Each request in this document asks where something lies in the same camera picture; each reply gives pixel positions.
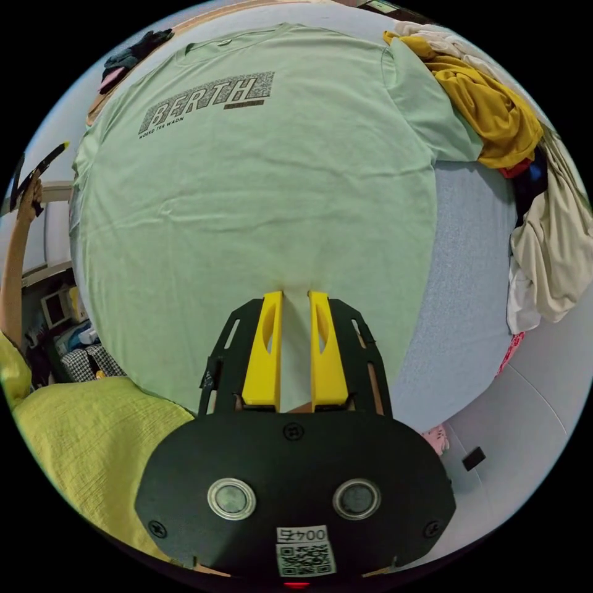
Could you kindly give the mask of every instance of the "gray bedsheet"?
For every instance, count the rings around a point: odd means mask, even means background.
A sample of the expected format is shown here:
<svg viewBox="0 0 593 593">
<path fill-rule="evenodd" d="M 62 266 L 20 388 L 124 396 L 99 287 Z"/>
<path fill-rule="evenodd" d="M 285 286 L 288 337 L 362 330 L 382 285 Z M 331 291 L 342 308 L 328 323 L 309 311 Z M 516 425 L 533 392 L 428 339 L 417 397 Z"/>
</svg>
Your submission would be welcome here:
<svg viewBox="0 0 593 593">
<path fill-rule="evenodd" d="M 327 27 L 383 43 L 390 19 L 353 10 L 340 5 L 287 4 L 220 17 L 157 50 L 117 92 L 187 43 L 281 22 Z M 396 418 L 419 431 L 440 424 L 483 393 L 510 343 L 506 322 L 509 236 L 516 220 L 510 184 L 499 172 L 479 164 L 437 163 L 435 174 L 439 210 L 431 273 L 414 338 L 398 377 L 390 384 Z M 74 197 L 72 261 L 82 300 L 88 303 L 77 209 Z"/>
</svg>

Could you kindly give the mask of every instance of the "qr code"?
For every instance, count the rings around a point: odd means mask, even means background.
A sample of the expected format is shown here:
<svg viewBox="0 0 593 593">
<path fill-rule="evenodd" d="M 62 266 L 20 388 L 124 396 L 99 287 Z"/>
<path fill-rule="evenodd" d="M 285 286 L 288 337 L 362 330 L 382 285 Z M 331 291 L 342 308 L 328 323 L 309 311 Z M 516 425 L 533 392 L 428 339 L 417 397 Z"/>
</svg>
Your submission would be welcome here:
<svg viewBox="0 0 593 593">
<path fill-rule="evenodd" d="M 276 545 L 281 576 L 321 576 L 335 573 L 335 562 L 328 542 Z"/>
</svg>

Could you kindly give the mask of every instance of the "t-shirt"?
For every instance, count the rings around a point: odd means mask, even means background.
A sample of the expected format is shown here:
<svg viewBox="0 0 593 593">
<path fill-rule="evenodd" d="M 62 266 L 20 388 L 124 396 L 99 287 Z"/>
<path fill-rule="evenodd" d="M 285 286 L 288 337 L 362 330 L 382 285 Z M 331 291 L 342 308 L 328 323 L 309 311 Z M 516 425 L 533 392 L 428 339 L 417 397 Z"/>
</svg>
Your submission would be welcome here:
<svg viewBox="0 0 593 593">
<path fill-rule="evenodd" d="M 31 371 L 2 333 L 0 382 L 30 451 L 65 500 L 105 533 L 169 560 L 134 503 L 156 446 L 193 416 L 123 377 L 50 385 L 27 396 Z"/>
<path fill-rule="evenodd" d="M 196 411 L 228 316 L 283 290 L 286 411 L 310 400 L 315 290 L 361 312 L 393 382 L 431 265 L 433 165 L 481 149 L 403 43 L 284 23 L 189 44 L 106 105 L 75 160 L 101 341 Z"/>
</svg>

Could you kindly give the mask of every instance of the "dark clothing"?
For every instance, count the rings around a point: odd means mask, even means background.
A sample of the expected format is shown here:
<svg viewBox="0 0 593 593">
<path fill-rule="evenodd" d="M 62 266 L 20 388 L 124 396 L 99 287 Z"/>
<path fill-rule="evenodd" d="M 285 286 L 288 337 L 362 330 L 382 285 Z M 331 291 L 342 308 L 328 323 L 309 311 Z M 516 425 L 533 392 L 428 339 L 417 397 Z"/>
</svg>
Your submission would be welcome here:
<svg viewBox="0 0 593 593">
<path fill-rule="evenodd" d="M 129 48 L 121 51 L 115 56 L 111 56 L 104 64 L 105 69 L 103 70 L 104 80 L 114 70 L 118 68 L 124 68 L 124 75 L 139 64 L 146 56 L 151 54 L 157 47 L 169 41 L 173 37 L 174 33 L 171 29 L 165 31 L 149 31 L 138 43 L 131 45 Z"/>
<path fill-rule="evenodd" d="M 548 189 L 548 162 L 544 152 L 535 149 L 535 159 L 528 169 L 511 179 L 515 191 L 515 206 L 517 209 L 517 224 L 523 224 L 523 216 L 527 214 L 533 199 Z"/>
</svg>

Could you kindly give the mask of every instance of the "red led light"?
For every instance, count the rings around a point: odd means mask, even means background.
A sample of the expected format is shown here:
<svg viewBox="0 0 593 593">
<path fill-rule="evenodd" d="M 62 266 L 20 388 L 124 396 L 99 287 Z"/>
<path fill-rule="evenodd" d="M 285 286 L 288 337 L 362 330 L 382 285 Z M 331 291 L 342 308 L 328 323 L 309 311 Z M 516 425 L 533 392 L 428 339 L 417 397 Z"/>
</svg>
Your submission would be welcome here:
<svg viewBox="0 0 593 593">
<path fill-rule="evenodd" d="M 289 589 L 294 589 L 295 591 L 302 591 L 306 589 L 310 583 L 308 582 L 285 582 L 284 586 L 288 587 Z"/>
</svg>

